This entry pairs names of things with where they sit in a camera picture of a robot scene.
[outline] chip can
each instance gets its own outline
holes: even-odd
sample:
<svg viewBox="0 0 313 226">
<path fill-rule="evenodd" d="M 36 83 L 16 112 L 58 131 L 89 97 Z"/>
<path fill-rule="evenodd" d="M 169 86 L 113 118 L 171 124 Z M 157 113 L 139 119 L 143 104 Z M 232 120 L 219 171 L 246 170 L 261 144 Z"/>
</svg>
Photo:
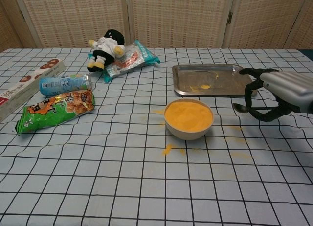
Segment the chip can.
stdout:
<svg viewBox="0 0 313 226">
<path fill-rule="evenodd" d="M 76 74 L 62 77 L 42 78 L 40 92 L 45 96 L 55 96 L 65 92 L 91 90 L 92 82 L 88 74 Z"/>
</svg>

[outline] cookie box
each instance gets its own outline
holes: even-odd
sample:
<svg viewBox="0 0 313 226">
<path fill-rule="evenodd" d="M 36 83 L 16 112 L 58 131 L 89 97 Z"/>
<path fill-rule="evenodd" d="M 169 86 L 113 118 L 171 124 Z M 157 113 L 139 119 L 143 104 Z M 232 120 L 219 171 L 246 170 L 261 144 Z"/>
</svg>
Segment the cookie box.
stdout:
<svg viewBox="0 0 313 226">
<path fill-rule="evenodd" d="M 61 59 L 51 59 L 37 70 L 29 72 L 18 83 L 0 94 L 0 122 L 39 91 L 39 81 L 44 77 L 58 76 L 65 70 Z"/>
</svg>

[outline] snack bag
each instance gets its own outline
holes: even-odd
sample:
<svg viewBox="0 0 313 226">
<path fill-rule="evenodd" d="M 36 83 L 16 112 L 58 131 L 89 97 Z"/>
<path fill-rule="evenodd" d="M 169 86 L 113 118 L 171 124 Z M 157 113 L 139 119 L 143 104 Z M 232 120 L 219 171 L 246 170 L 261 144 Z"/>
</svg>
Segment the snack bag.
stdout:
<svg viewBox="0 0 313 226">
<path fill-rule="evenodd" d="M 81 116 L 94 108 L 94 97 L 90 90 L 63 93 L 25 106 L 15 126 L 18 134 L 44 127 L 53 127 Z"/>
<path fill-rule="evenodd" d="M 160 64 L 160 59 L 138 40 L 135 40 L 133 44 L 125 47 L 125 54 L 122 57 L 116 58 L 104 69 L 104 81 L 108 83 L 115 77 L 131 72 L 136 66 L 153 64 L 154 62 Z"/>
</svg>

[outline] stuffed panda doll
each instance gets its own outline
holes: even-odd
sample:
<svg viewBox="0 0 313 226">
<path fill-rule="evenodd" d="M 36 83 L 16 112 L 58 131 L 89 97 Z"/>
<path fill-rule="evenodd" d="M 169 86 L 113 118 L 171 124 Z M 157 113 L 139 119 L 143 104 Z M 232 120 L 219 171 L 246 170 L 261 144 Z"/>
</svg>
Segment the stuffed panda doll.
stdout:
<svg viewBox="0 0 313 226">
<path fill-rule="evenodd" d="M 94 49 L 87 66 L 89 72 L 102 72 L 105 66 L 125 53 L 124 36 L 115 29 L 109 29 L 98 41 L 89 40 L 88 44 Z"/>
</svg>

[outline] silver metal spoon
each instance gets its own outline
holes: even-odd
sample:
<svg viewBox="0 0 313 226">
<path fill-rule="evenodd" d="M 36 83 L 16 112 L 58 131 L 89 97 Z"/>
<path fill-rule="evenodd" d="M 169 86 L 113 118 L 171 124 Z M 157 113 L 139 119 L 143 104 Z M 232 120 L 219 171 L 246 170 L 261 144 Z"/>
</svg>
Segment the silver metal spoon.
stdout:
<svg viewBox="0 0 313 226">
<path fill-rule="evenodd" d="M 233 108 L 240 113 L 248 113 L 250 109 L 254 109 L 254 110 L 272 110 L 276 107 L 247 107 L 241 104 L 237 104 L 237 103 L 232 103 Z"/>
</svg>

